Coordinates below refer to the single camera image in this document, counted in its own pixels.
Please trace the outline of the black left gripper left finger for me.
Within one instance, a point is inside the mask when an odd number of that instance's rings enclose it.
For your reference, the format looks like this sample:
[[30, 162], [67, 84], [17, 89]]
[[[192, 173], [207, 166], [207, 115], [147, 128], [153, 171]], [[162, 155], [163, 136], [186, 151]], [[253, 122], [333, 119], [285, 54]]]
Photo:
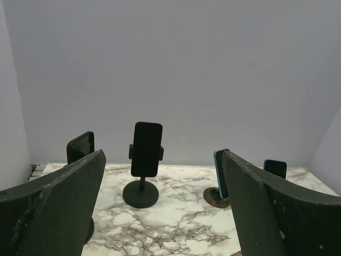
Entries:
[[1, 191], [1, 255], [81, 255], [106, 157], [95, 151]]

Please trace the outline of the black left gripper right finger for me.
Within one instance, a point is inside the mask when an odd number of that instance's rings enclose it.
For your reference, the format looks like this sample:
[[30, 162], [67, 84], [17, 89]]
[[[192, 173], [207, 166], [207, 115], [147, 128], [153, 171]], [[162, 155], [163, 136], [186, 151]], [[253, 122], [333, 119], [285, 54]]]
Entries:
[[243, 255], [340, 255], [340, 197], [296, 185], [228, 149], [222, 165]]

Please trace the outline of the dark blue phone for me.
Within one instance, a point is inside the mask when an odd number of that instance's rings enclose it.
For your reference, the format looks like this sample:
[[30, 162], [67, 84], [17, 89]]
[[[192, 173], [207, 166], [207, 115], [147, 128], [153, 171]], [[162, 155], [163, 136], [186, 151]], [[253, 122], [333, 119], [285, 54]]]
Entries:
[[287, 163], [282, 161], [266, 159], [264, 161], [263, 169], [266, 172], [272, 173], [278, 177], [285, 179], [287, 173]]

